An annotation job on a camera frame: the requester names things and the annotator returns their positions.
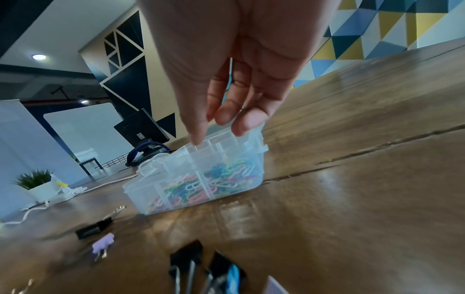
yellow triangle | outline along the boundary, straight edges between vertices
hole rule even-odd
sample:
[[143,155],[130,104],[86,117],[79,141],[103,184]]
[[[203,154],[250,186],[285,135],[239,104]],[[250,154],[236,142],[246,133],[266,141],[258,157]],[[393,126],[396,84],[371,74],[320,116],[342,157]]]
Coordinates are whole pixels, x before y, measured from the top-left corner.
[[333,39],[329,39],[320,50],[312,57],[312,59],[336,59],[334,54]]
[[357,9],[355,0],[342,0],[338,10]]
[[445,15],[445,13],[417,13],[417,38],[420,38]]
[[399,21],[403,16],[403,12],[389,12],[380,11],[379,15],[379,32],[381,34],[381,40],[386,34],[392,29],[392,27]]
[[407,46],[410,46],[417,40],[417,14],[405,14],[405,21],[407,26]]
[[362,60],[363,48],[362,39],[358,38],[341,56],[338,60]]

ceiling light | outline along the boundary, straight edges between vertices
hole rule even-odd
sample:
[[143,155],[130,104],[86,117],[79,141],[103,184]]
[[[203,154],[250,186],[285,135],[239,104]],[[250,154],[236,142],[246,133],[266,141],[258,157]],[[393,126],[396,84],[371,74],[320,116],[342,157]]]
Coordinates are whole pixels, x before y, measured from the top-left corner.
[[32,58],[34,58],[35,60],[44,60],[44,59],[47,59],[47,56],[43,54],[34,54]]

plastic container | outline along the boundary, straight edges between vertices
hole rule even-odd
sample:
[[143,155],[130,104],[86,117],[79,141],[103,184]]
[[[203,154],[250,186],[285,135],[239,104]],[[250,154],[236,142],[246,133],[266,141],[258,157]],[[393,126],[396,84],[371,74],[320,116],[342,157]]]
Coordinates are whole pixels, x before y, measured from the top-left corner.
[[124,192],[149,215],[256,188],[263,181],[263,153],[268,151],[262,127],[243,137],[226,128],[198,146],[158,154],[139,166],[138,175],[123,185]]

black monitor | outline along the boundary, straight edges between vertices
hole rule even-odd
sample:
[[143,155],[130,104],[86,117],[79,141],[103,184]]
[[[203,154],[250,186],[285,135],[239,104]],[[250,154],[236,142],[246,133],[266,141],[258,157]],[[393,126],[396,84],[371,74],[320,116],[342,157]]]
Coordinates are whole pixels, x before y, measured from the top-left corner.
[[[134,148],[146,142],[166,143],[170,140],[165,132],[158,126],[154,119],[145,109],[130,115],[122,122],[114,126],[115,130],[121,134]],[[154,145],[141,149],[143,160],[146,160],[159,153],[161,147]]]

white plant pot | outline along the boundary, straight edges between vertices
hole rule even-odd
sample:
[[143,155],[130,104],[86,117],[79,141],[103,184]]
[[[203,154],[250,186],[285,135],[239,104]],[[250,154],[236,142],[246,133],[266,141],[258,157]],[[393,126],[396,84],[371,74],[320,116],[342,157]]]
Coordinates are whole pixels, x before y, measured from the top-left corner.
[[37,202],[42,203],[52,197],[57,196],[59,191],[60,188],[58,185],[56,185],[54,181],[50,181],[48,183],[32,188],[29,190],[29,194],[34,197]]

